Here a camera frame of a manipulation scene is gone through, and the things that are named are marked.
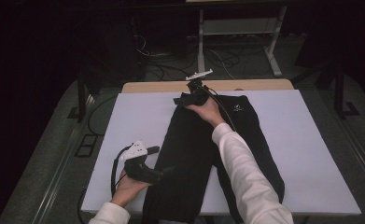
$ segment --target floor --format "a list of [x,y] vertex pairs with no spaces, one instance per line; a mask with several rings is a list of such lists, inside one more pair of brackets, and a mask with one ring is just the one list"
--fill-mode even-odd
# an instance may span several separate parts
[[[208,38],[205,67],[214,74],[207,79],[274,78],[263,48],[269,36],[221,36]],[[274,51],[283,78],[292,79],[307,68],[294,65],[304,36],[283,36]],[[142,81],[182,80],[197,70],[197,46],[191,44],[188,56],[180,57],[162,49],[149,49],[151,55]],[[333,110],[333,85],[327,90],[315,86],[318,74],[296,83],[313,119],[355,197],[362,215],[356,217],[312,216],[307,223],[365,223],[365,95],[353,79],[345,77],[344,99],[352,102],[360,116],[341,119]],[[0,223],[87,223],[92,214],[79,212],[80,199],[91,177],[107,121],[120,88],[107,88],[89,96],[88,114],[82,122],[69,119],[77,106],[77,83],[68,88],[55,109],[19,185],[1,216]],[[82,145],[92,144],[91,148]],[[294,216],[296,223],[305,217]],[[133,216],[130,223],[139,223]]]

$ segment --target white sleeve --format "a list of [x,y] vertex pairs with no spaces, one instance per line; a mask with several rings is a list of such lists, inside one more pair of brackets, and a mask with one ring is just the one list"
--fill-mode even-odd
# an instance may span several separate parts
[[279,203],[244,139],[226,123],[216,127],[212,139],[219,147],[245,224],[293,223],[292,214]]
[[104,203],[89,224],[127,224],[130,214],[114,203]]

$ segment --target white table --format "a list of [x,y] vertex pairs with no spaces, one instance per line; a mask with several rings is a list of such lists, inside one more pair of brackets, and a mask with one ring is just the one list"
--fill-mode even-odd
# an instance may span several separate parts
[[[274,161],[285,181],[283,204],[299,215],[357,215],[360,210],[345,184],[299,91],[220,91],[219,94],[246,95],[260,119]],[[111,199],[110,175],[120,150],[137,139],[146,147],[161,146],[175,110],[176,92],[121,93],[109,121],[95,164],[82,210],[97,212]],[[157,155],[147,158],[153,167]],[[123,168],[119,163],[118,173]],[[142,212],[146,191],[128,204],[132,214]],[[226,215],[229,209],[211,171],[202,215]]]

